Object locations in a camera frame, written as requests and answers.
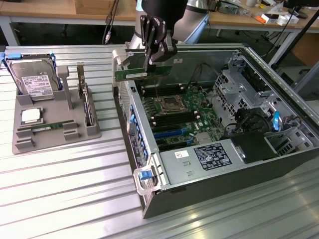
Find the floor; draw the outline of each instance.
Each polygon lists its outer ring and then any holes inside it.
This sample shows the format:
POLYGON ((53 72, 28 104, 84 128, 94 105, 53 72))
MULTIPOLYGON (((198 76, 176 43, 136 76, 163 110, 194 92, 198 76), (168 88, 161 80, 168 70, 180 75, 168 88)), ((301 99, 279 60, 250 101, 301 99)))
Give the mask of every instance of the floor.
MULTIPOLYGON (((15 23, 14 29, 21 45, 93 45, 101 44, 104 26, 68 25, 63 32, 62 24, 15 23)), ((123 44, 130 41, 134 33, 131 26, 113 26, 114 33, 110 43, 123 44)), ((264 55, 273 45, 265 39, 265 32, 223 30, 216 37, 217 30, 205 29, 199 43, 247 43, 259 55, 264 55)), ((0 45, 6 45, 6 40, 0 33, 0 45)), ((274 50, 267 57, 269 61, 276 53, 274 50)), ((281 67, 302 66, 303 63, 292 53, 280 65, 281 67)))

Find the green circuit board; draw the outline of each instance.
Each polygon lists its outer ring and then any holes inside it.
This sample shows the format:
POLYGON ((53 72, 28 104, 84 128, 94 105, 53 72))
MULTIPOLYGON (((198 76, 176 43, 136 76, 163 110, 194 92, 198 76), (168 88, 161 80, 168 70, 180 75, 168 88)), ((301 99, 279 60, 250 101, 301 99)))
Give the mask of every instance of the green circuit board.
MULTIPOLYGON (((200 114, 200 118, 196 121, 178 124, 180 128, 185 129, 185 133, 183 135, 156 139, 159 148, 164 145, 185 141, 189 142, 189 145, 187 146, 197 145, 198 142, 194 140, 194 137, 198 133, 202 132, 207 132, 212 141, 218 141, 224 134, 224 128, 219 121, 219 118, 213 108, 208 106, 210 103, 209 98, 206 98, 204 92, 202 90, 198 90, 196 86, 190 86, 190 88, 181 95, 141 98, 149 120, 152 116, 169 115, 177 112, 198 111, 200 114), (167 99, 169 97, 171 97, 171 100, 175 102, 175 104, 178 102, 178 110, 174 111, 174 107, 169 108, 171 111, 163 109, 163 99, 167 99)), ((155 126, 152 125, 151 121, 150 125, 152 129, 155 129, 155 126)))

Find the blue ram slot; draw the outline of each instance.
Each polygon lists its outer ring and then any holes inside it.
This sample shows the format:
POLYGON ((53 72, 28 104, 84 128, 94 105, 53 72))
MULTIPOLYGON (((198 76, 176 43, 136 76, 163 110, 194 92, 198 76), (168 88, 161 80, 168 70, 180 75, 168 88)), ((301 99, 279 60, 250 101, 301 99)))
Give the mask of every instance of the blue ram slot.
POLYGON ((163 133, 155 133, 154 138, 166 138, 166 137, 171 137, 171 136, 177 136, 177 135, 183 135, 185 133, 186 129, 179 129, 175 131, 170 131, 170 132, 163 132, 163 133))

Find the workbench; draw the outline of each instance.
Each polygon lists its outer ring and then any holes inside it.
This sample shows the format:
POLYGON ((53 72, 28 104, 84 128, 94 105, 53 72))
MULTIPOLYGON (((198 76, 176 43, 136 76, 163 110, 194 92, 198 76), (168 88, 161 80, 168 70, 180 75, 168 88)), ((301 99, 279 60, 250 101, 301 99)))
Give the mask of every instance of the workbench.
POLYGON ((285 177, 143 220, 112 95, 111 52, 116 47, 124 46, 6 49, 6 54, 52 50, 57 65, 69 66, 70 88, 76 87, 76 65, 83 61, 102 137, 13 155, 15 84, 1 66, 1 239, 275 239, 318 235, 317 159, 285 177))
MULTIPOLYGON (((247 7, 253 14, 260 11, 258 7, 247 7)), ((288 25, 286 32, 290 34, 282 43, 269 65, 276 63, 284 51, 298 35, 315 13, 314 10, 303 10, 309 15, 307 19, 300 19, 298 24, 288 25)), ((0 27, 9 46, 18 46, 19 42, 11 27, 12 22, 55 23, 55 24, 85 24, 105 25, 106 16, 76 14, 74 0, 23 0, 20 3, 0 1, 0 27)), ((135 25, 135 1, 120 0, 115 16, 114 25, 135 25)), ((226 15, 220 12, 209 14, 211 29, 252 30, 252 31, 282 31, 278 24, 262 24, 252 17, 226 15)), ((312 25, 308 32, 319 33, 319 20, 312 25)))

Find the motherboard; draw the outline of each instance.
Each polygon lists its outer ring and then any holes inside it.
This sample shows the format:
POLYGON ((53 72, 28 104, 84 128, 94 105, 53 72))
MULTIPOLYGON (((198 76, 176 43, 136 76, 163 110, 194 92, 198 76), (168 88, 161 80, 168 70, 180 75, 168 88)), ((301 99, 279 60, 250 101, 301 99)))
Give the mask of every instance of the motherboard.
POLYGON ((218 141, 224 134, 201 86, 142 87, 140 96, 160 151, 218 141))

